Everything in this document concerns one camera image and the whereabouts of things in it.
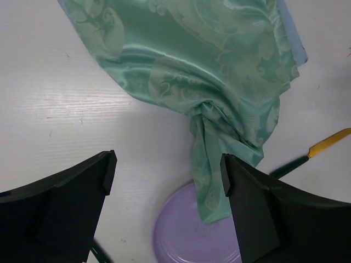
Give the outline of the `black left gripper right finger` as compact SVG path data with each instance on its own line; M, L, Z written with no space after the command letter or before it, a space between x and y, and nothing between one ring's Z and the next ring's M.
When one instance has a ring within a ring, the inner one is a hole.
M350 262L350 204L262 173L240 158L220 161L243 262Z

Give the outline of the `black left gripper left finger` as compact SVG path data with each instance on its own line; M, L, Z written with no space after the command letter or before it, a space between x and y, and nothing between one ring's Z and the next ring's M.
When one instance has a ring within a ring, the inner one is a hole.
M1 193L1 262L86 262L117 158L103 151Z

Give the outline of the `green patterned satin cloth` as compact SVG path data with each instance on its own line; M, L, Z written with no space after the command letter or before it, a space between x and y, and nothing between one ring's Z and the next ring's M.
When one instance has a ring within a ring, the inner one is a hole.
M130 96L189 116L202 222L231 215L222 154L257 166L280 95L308 57L284 1L61 1L99 66Z

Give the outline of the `gold fork with green handle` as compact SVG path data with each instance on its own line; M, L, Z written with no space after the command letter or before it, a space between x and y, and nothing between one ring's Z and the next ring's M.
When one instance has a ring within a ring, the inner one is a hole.
M113 260L96 239L93 239L93 244L90 250L99 263L113 263Z

